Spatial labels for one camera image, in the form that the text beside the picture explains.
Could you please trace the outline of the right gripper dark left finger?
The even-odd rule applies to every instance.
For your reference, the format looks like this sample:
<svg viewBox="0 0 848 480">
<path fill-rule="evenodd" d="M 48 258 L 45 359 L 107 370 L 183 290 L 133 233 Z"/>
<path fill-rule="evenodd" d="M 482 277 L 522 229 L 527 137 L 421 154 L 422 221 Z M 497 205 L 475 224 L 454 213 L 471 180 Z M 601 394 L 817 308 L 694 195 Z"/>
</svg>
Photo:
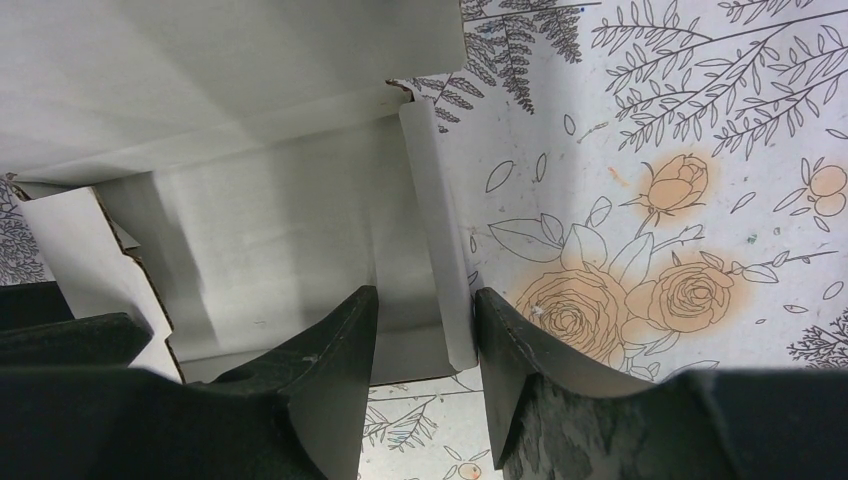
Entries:
<svg viewBox="0 0 848 480">
<path fill-rule="evenodd" d="M 132 366 L 151 333 L 76 319 L 54 283 L 1 291 L 5 479 L 353 479 L 378 319 L 362 286 L 208 383 Z"/>
</svg>

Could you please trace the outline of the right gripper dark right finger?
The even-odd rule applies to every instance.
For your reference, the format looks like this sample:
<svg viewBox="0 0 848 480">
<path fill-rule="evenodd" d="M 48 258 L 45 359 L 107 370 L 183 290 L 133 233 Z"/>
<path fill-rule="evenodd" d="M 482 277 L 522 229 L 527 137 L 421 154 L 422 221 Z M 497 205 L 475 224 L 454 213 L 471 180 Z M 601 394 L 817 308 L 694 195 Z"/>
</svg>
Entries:
<svg viewBox="0 0 848 480">
<path fill-rule="evenodd" d="M 494 466 L 507 479 L 843 479 L 847 374 L 694 369 L 659 384 L 475 296 Z"/>
</svg>

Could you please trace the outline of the white cardboard paper box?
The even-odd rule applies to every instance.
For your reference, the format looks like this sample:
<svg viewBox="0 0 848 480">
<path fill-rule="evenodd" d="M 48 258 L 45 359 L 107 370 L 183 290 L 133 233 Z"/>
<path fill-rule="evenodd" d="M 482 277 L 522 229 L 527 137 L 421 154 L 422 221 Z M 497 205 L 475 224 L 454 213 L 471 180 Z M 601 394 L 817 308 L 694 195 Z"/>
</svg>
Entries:
<svg viewBox="0 0 848 480">
<path fill-rule="evenodd" d="M 209 381 L 379 295 L 375 384 L 477 363 L 435 110 L 456 1 L 5 1 L 1 279 Z"/>
</svg>

